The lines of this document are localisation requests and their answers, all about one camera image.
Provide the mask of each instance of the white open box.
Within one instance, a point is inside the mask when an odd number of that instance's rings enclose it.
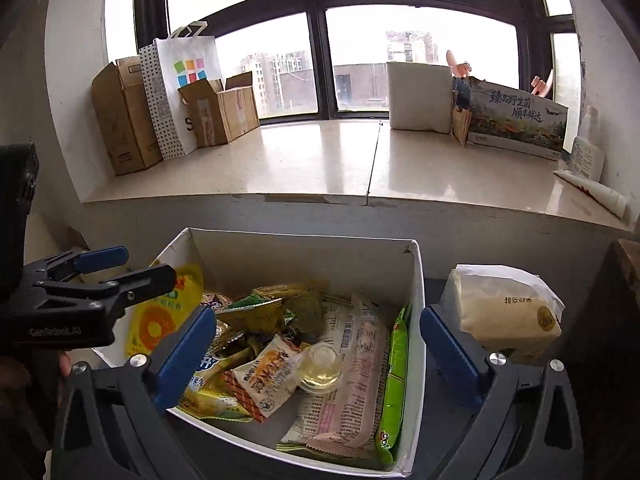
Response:
[[[198,263],[207,290],[248,294],[252,288],[277,283],[329,280],[329,292],[350,297],[360,292],[381,306],[392,327],[400,308],[410,301],[409,361],[404,418],[398,460],[385,471],[335,465],[300,458],[273,449],[290,428],[297,407],[288,400],[263,424],[198,420],[172,408],[182,420],[247,451],[329,473],[380,478],[408,476],[414,464],[420,433],[426,370],[426,347],[420,337],[420,312],[424,308],[424,281],[420,249],[414,240],[272,235],[187,228],[160,253],[161,263],[178,267]],[[95,351],[111,367],[125,363],[124,349],[132,309],[114,327],[115,343]],[[242,464],[234,467],[242,476]]]

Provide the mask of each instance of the shopping bag handle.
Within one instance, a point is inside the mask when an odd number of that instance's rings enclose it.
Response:
[[[191,30],[191,25],[193,25],[194,27],[199,27],[198,30],[196,30],[195,32],[193,32]],[[191,22],[189,25],[185,26],[185,27],[178,27],[176,28],[171,35],[169,36],[169,38],[195,38],[196,36],[199,36],[200,33],[207,28],[208,23],[207,22]],[[180,36],[180,33],[182,31],[184,31],[185,29],[188,30],[188,33],[186,36]]]

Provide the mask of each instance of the brown cardboard box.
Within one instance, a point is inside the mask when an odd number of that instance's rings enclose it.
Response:
[[[91,94],[116,175],[144,170],[162,160],[139,56],[109,63],[94,78]]]
[[[189,106],[199,148],[226,144],[260,125],[251,72],[228,78],[226,89],[219,79],[200,79],[178,91]]]

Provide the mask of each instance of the metal screw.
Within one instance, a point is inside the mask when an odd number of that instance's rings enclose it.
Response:
[[[71,371],[75,374],[81,374],[85,370],[86,370],[86,363],[84,361],[80,361],[79,363],[76,363],[71,367]]]
[[[564,363],[560,359],[551,359],[549,366],[555,372],[561,372],[564,370]]]
[[[136,368],[142,366],[146,363],[146,355],[144,354],[135,354],[131,359],[129,359],[129,364],[131,366],[135,366]]]
[[[491,361],[492,364],[496,366],[502,366],[507,362],[507,358],[505,357],[504,354],[501,354],[500,352],[494,352],[491,355],[489,355],[489,361]]]

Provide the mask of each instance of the window frame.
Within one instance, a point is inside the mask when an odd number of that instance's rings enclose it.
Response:
[[[573,15],[548,16],[545,0],[245,0],[199,19],[208,23],[203,35],[224,36],[275,18],[306,13],[318,111],[265,118],[260,120],[260,124],[344,118],[384,119],[388,118],[388,112],[338,110],[325,12],[334,7],[358,5],[458,10],[515,26],[520,89],[525,91],[530,91],[530,82],[535,75],[546,78],[553,68],[551,34],[575,32]],[[134,22],[138,49],[151,44],[154,38],[167,38],[167,0],[134,0]]]

